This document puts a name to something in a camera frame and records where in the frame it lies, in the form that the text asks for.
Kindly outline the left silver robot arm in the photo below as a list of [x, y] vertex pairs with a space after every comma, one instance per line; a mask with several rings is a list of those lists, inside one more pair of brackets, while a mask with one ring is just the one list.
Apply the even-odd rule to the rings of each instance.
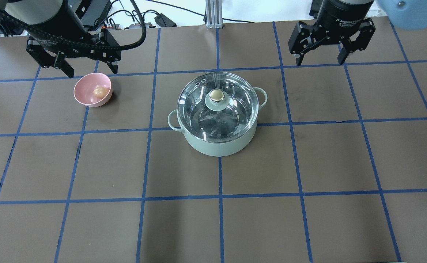
[[42, 67], [73, 78], [71, 58], [90, 58], [118, 72], [122, 51], [105, 29], [91, 34], [66, 0], [0, 0], [0, 23], [10, 22], [29, 33], [28, 54]]

